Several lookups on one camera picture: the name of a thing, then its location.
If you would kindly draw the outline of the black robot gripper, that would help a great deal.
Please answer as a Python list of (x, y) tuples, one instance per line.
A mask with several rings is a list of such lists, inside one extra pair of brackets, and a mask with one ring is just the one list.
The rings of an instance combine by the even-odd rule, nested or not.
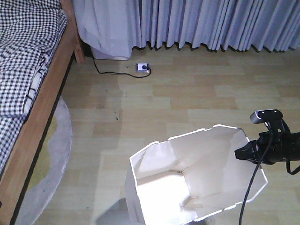
[(283, 134), (281, 139), (276, 142), (272, 140), (270, 132), (262, 132), (257, 141), (249, 141), (234, 153), (239, 160), (260, 160), (263, 164), (275, 164), (292, 161), (292, 150), (292, 134)]

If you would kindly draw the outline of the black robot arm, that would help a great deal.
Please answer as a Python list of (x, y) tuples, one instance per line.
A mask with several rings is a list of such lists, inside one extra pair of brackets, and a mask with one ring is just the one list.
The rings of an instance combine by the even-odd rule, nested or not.
[(299, 161), (300, 134), (283, 134), (281, 139), (270, 142), (271, 133), (262, 132), (259, 139), (249, 141), (234, 151), (239, 160), (248, 160), (254, 164), (261, 162), (272, 165), (277, 162)]

